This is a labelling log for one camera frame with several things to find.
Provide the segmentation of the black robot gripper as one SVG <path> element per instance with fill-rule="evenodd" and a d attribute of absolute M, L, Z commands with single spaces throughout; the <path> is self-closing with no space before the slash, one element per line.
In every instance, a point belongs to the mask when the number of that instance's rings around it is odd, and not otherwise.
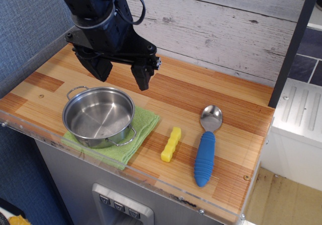
<path fill-rule="evenodd" d="M 82 66 L 105 82 L 112 62 L 128 64 L 141 91 L 148 90 L 154 70 L 160 67 L 156 46 L 139 36 L 127 4 L 111 4 L 100 18 L 72 16 L 75 29 L 65 39 L 74 46 Z"/>

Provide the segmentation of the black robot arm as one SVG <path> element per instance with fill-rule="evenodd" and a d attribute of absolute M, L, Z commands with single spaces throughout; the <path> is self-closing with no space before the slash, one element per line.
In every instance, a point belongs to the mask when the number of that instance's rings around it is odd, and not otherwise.
<path fill-rule="evenodd" d="M 75 25 L 65 40 L 73 45 L 80 63 L 102 82 L 108 78 L 114 62 L 128 64 L 139 89 L 147 90 L 161 60 L 156 56 L 156 46 L 133 28 L 144 20 L 146 8 L 135 21 L 127 0 L 64 1 Z"/>

